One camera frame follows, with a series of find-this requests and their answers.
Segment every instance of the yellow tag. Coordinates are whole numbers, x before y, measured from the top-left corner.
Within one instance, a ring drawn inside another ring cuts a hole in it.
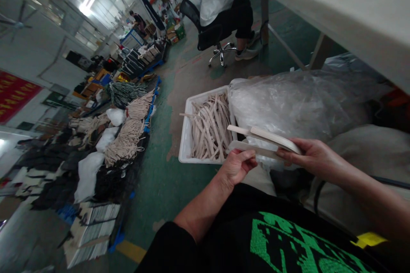
[[[366,246],[376,246],[379,245],[380,243],[388,241],[387,239],[379,236],[378,234],[374,232],[366,232],[360,236],[357,237],[359,240],[357,243],[354,243],[353,241],[350,241],[352,244],[364,249]]]

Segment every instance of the fluorescent light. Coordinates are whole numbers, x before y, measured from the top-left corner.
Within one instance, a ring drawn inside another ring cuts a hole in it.
[[[42,5],[40,2],[38,2],[37,0],[31,0],[32,2],[34,2],[34,3],[36,3],[36,4],[38,4],[38,5]]]
[[[79,9],[80,12],[82,12],[85,16],[90,16],[92,11],[91,11],[91,6],[93,5],[95,0],[84,0],[84,2],[80,5]]]

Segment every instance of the black shirt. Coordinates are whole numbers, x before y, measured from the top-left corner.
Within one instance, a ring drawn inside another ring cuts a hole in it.
[[[303,207],[239,184],[201,244],[167,222],[136,273],[388,272],[351,239]]]
[[[137,21],[139,23],[142,22],[142,24],[144,25],[144,28],[146,27],[146,22],[140,15],[134,14],[133,17],[134,17],[135,21]]]

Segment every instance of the ceiling fan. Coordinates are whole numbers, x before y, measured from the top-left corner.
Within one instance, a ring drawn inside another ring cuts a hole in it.
[[[10,33],[13,33],[11,43],[14,41],[14,38],[17,34],[18,30],[21,30],[23,28],[28,28],[32,29],[32,26],[28,26],[25,24],[26,21],[28,21],[38,10],[35,9],[34,11],[30,12],[25,18],[23,18],[24,15],[24,10],[26,8],[27,1],[23,0],[23,3],[21,4],[20,7],[20,14],[18,16],[18,20],[14,21],[11,18],[8,18],[4,16],[3,14],[0,14],[0,17],[4,18],[5,20],[0,20],[0,25],[8,27],[4,31],[0,33],[0,39],[3,37],[7,36]]]

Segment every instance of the black pants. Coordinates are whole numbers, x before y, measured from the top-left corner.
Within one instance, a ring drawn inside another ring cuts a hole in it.
[[[251,38],[253,11],[249,0],[234,0],[232,7],[218,14],[216,19],[208,26],[203,27],[206,30],[214,25],[222,25],[222,37],[228,37],[234,30],[236,38]]]

